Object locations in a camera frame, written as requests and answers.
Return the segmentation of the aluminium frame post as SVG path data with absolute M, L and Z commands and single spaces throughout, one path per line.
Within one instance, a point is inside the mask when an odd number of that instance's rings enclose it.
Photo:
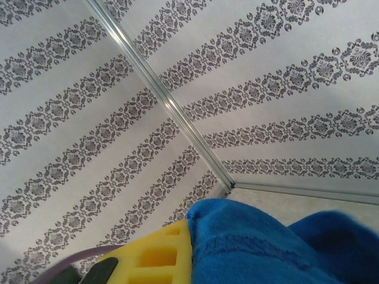
M 207 144 L 203 136 L 190 121 L 186 113 L 179 106 L 167 87 L 148 64 L 147 60 L 138 51 L 129 35 L 121 25 L 113 18 L 108 8 L 101 0 L 85 0 L 91 11 L 100 20 L 101 24 L 111 36 L 115 44 L 121 48 L 123 53 L 137 69 L 137 73 L 144 81 L 152 94 L 159 101 L 163 109 L 175 121 L 183 132 L 186 139 L 196 148 L 200 156 L 207 163 L 210 170 L 224 185 L 226 193 L 230 193 L 235 186 L 235 181 L 222 165 L 220 159 Z

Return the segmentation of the long aluminium table edge rail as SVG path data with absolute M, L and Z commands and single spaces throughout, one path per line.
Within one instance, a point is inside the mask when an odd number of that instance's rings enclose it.
M 335 191 L 321 191 L 317 189 L 291 188 L 288 186 L 256 185 L 252 183 L 235 183 L 230 192 L 246 190 L 282 193 L 287 195 L 323 198 L 337 201 L 356 202 L 362 204 L 379 205 L 379 195 L 367 195 L 357 193 L 345 193 Z

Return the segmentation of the blue t-shirt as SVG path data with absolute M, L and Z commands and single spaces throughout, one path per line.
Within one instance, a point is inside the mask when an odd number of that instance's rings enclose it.
M 338 211 L 283 225 L 229 199 L 187 213 L 191 284 L 379 284 L 379 234 Z

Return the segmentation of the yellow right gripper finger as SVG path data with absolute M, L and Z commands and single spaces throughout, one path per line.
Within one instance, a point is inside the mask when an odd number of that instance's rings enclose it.
M 192 245 L 186 220 L 117 248 L 98 263 L 116 260 L 106 284 L 191 284 Z

